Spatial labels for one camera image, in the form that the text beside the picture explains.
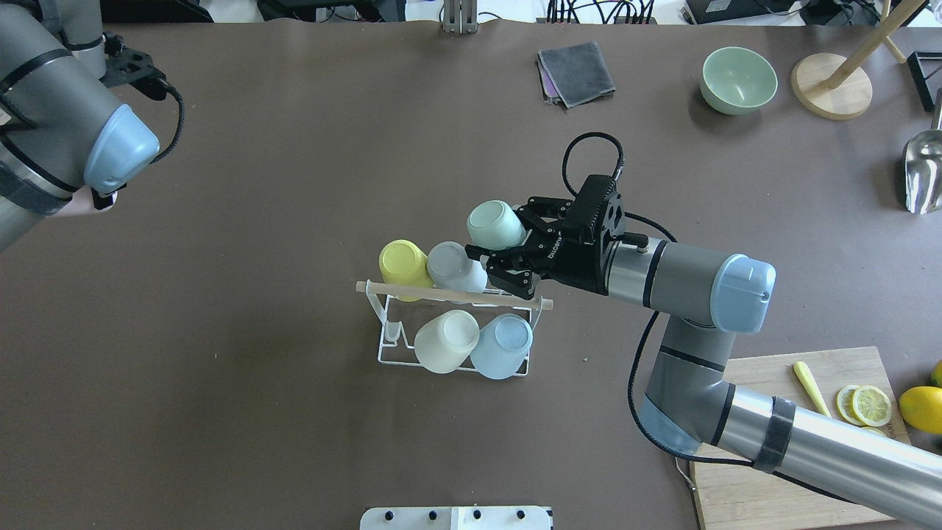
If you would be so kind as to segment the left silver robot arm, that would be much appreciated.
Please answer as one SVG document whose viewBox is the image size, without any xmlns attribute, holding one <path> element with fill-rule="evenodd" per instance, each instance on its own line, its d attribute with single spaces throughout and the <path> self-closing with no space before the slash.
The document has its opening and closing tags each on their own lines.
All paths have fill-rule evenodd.
<svg viewBox="0 0 942 530">
<path fill-rule="evenodd" d="M 97 209 L 157 158 L 159 140 L 105 84 L 97 1 L 1 7 L 2 247 L 88 194 Z"/>
</svg>

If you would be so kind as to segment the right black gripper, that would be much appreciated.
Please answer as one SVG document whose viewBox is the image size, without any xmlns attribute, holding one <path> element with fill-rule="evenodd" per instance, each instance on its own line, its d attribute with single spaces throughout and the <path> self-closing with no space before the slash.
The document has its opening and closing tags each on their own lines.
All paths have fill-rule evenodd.
<svg viewBox="0 0 942 530">
<path fill-rule="evenodd" d="M 609 294 L 609 273 L 615 250 L 626 232 L 622 195 L 613 177 L 590 174 L 574 198 L 531 196 L 514 207 L 525 229 L 525 239 L 548 238 L 544 258 L 535 258 L 534 269 L 582 291 Z M 531 269 L 506 269 L 493 255 L 482 266 L 495 288 L 523 300 L 535 298 L 539 276 Z"/>
</svg>

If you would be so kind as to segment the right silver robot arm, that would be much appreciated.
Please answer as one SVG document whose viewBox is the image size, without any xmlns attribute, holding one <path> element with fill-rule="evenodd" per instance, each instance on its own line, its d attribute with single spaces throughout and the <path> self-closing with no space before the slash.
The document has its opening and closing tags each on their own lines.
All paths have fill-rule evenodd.
<svg viewBox="0 0 942 530">
<path fill-rule="evenodd" d="M 760 332 L 775 269 L 629 230 L 616 177 L 592 174 L 565 198 L 482 202 L 467 255 L 522 299 L 542 279 L 651 309 L 669 321 L 642 402 L 640 433 L 693 464 L 749 467 L 795 487 L 924 528 L 940 527 L 940 456 L 870 434 L 757 388 L 733 358 Z"/>
</svg>

